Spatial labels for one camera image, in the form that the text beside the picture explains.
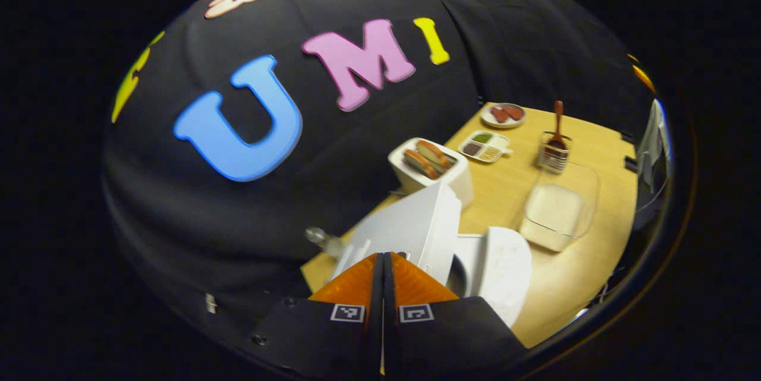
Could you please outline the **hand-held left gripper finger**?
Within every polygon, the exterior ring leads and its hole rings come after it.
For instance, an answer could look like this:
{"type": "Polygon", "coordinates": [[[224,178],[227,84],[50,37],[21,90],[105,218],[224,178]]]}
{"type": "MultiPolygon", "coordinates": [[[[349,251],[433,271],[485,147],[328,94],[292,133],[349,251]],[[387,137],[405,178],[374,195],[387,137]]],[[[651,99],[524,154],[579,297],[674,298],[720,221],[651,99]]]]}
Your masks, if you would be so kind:
{"type": "Polygon", "coordinates": [[[491,379],[527,348],[483,297],[457,297],[396,252],[383,255],[388,379],[491,379]]]}
{"type": "Polygon", "coordinates": [[[307,299],[280,300],[242,352],[286,379],[380,378],[383,263],[373,254],[307,299]]]}

